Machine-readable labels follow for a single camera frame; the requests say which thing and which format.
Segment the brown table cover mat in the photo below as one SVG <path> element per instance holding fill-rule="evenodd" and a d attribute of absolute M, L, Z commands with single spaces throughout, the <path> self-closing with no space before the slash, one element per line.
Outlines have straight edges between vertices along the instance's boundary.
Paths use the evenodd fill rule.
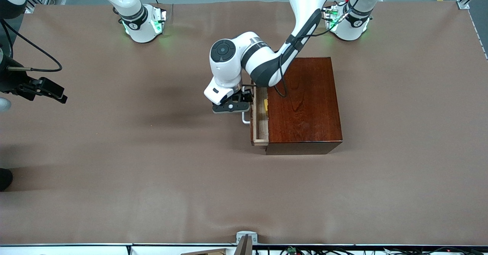
<path fill-rule="evenodd" d="M 344 138 L 321 156 L 264 155 L 203 94 L 211 45 L 254 31 L 276 50 L 289 3 L 169 12 L 148 44 L 106 5 L 23 17 L 68 100 L 0 113 L 0 243 L 488 245 L 488 61 L 467 10 L 380 2 L 359 40 L 312 38 L 300 57 L 331 57 Z"/>

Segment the dark red wooden cabinet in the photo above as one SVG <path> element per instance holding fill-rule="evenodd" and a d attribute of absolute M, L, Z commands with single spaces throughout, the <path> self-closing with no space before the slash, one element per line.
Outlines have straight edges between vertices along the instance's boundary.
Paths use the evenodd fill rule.
<path fill-rule="evenodd" d="M 267 155 L 325 155 L 343 142 L 330 57 L 296 58 L 279 88 L 267 90 Z"/>

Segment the white table edge rail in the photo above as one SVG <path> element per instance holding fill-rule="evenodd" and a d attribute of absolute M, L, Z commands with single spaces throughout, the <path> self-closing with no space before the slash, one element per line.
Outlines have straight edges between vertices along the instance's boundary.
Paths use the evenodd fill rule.
<path fill-rule="evenodd" d="M 260 244 L 239 253 L 236 244 L 5 244 L 0 255 L 488 255 L 488 246 Z"/>

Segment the light wood drawer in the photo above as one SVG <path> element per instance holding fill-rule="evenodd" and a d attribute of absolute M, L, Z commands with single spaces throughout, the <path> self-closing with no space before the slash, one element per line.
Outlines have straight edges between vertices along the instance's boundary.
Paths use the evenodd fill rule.
<path fill-rule="evenodd" d="M 263 100 L 267 99 L 267 89 L 254 86 L 244 88 L 253 88 L 254 95 L 254 103 L 250 106 L 249 114 L 242 114 L 243 122 L 250 125 L 251 144 L 255 147 L 267 147 L 269 144 L 268 111 L 263 107 Z"/>

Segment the black round object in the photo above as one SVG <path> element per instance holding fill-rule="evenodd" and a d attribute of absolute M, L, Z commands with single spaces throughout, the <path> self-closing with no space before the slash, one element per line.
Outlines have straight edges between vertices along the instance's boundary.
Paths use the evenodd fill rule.
<path fill-rule="evenodd" d="M 0 168 L 0 192 L 5 191 L 13 181 L 13 174 L 9 169 Z"/>

